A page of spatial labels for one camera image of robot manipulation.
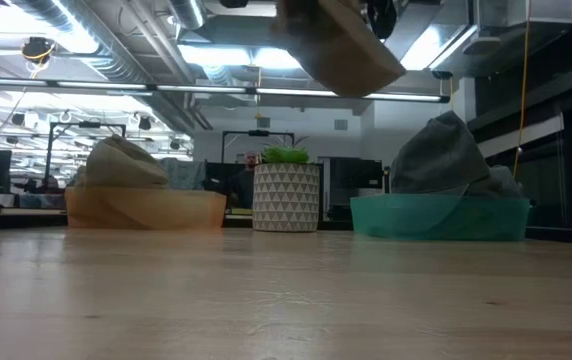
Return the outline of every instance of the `planter pot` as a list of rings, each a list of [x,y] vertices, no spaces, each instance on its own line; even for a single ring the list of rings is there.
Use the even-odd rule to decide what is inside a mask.
[[[255,168],[253,229],[278,232],[317,231],[319,167],[262,164]]]

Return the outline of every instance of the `green plant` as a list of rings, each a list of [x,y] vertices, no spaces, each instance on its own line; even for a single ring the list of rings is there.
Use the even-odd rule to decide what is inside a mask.
[[[306,148],[298,148],[302,141],[308,137],[302,137],[292,145],[286,145],[284,139],[279,144],[267,144],[262,153],[262,162],[266,164],[307,164],[310,157]]]

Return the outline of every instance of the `desk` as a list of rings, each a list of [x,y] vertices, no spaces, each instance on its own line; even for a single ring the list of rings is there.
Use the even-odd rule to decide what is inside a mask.
[[[572,244],[0,231],[0,359],[572,359]]]

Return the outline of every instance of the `table surface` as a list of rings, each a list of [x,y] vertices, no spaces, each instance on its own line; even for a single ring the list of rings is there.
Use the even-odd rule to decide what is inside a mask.
[[[7,359],[572,359],[572,245],[0,231]]]

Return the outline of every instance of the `white patterned pot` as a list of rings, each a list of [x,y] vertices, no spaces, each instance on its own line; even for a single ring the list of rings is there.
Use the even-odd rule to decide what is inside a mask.
[[[319,167],[262,164],[255,167],[253,229],[278,232],[317,231]]]

